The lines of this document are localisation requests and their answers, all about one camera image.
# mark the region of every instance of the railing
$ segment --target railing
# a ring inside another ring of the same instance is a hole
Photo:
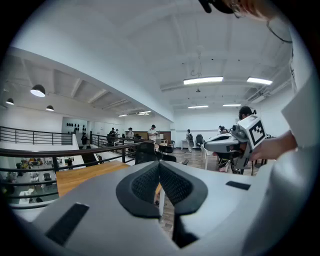
[[[24,130],[0,126],[0,141],[33,145],[72,145],[72,133]]]
[[[135,138],[122,138],[114,136],[105,136],[99,134],[90,134],[90,144],[97,146],[98,148],[114,147],[116,145],[125,145],[131,143],[147,142],[147,139],[135,139]]]
[[[61,151],[25,151],[25,150],[14,150],[14,149],[4,149],[0,148],[0,156],[3,157],[23,157],[23,158],[52,158],[52,167],[51,168],[44,168],[44,169],[24,169],[24,168],[0,168],[0,172],[9,172],[9,173],[31,173],[34,171],[37,172],[48,172],[48,171],[54,171],[54,172],[59,172],[61,170],[66,170],[66,169],[75,169],[75,168],[84,168],[88,164],[92,165],[97,165],[100,163],[104,163],[110,160],[118,159],[121,158],[123,163],[128,163],[130,161],[135,160],[135,158],[129,159],[126,161],[126,156],[130,156],[134,153],[135,151],[126,153],[125,149],[128,148],[135,148],[138,146],[141,142],[146,142],[146,140],[139,140],[139,139],[127,139],[127,138],[121,138],[119,139],[123,145],[118,145],[118,146],[111,146],[111,147],[102,147],[102,148],[93,148],[93,149],[81,149],[81,150],[61,150]],[[125,141],[133,141],[131,144],[125,144]],[[93,161],[93,162],[87,162],[83,164],[77,164],[77,165],[72,165],[72,166],[59,166],[57,158],[58,157],[72,157],[72,156],[79,156],[79,155],[85,155],[85,154],[98,154],[98,153],[103,153],[103,152],[110,152],[110,151],[115,151],[115,150],[121,150],[121,154],[119,156],[111,157],[111,158],[106,158],[102,159],[99,161]],[[21,182],[21,183],[13,183],[8,180],[2,181],[0,185],[7,187],[7,188],[12,188],[12,187],[23,187],[23,186],[48,186],[57,183],[56,180],[49,180],[49,181],[36,181],[36,182]],[[26,195],[7,195],[7,199],[31,199],[31,198],[40,198],[40,197],[47,197],[47,196],[52,196],[52,195],[57,195],[58,194],[58,189],[54,192],[49,192],[49,193],[41,193],[41,194],[26,194]],[[14,208],[16,209],[33,209],[33,208],[38,208],[38,207],[45,207],[47,204],[45,203],[31,203],[31,204],[26,204],[25,206],[22,205],[19,207],[18,205],[15,206]]]

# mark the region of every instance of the dark hair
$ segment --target dark hair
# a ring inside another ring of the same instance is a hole
[[[243,118],[242,118],[242,115],[243,115],[243,114],[244,114],[245,116],[247,116],[247,115],[252,115],[253,113],[252,113],[250,107],[248,107],[248,106],[243,106],[242,108],[240,108],[240,111],[239,111],[239,119],[240,119],[240,120],[243,119]]]

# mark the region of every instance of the cap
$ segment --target cap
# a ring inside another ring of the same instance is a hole
[[[224,14],[233,14],[234,12],[222,0],[212,0],[211,4],[220,12]]]
[[[206,13],[211,13],[212,10],[209,4],[212,4],[219,12],[233,14],[232,9],[226,6],[222,0],[199,0],[199,2]]]

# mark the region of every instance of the black mesh panel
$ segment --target black mesh panel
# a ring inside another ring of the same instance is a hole
[[[163,164],[159,165],[160,183],[173,205],[190,195],[193,185],[184,177],[174,173]]]
[[[153,204],[159,184],[158,165],[138,176],[132,182],[132,192],[139,199]]]

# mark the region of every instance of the black pendant lamp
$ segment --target black pendant lamp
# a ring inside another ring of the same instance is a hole
[[[9,105],[14,105],[14,100],[12,98],[8,98],[5,103]]]
[[[36,84],[34,87],[32,87],[30,92],[33,95],[38,96],[38,97],[45,97],[46,96],[46,90],[41,84]]]
[[[54,111],[54,107],[51,106],[51,105],[49,105],[49,106],[46,107],[46,110],[48,110],[48,111]]]

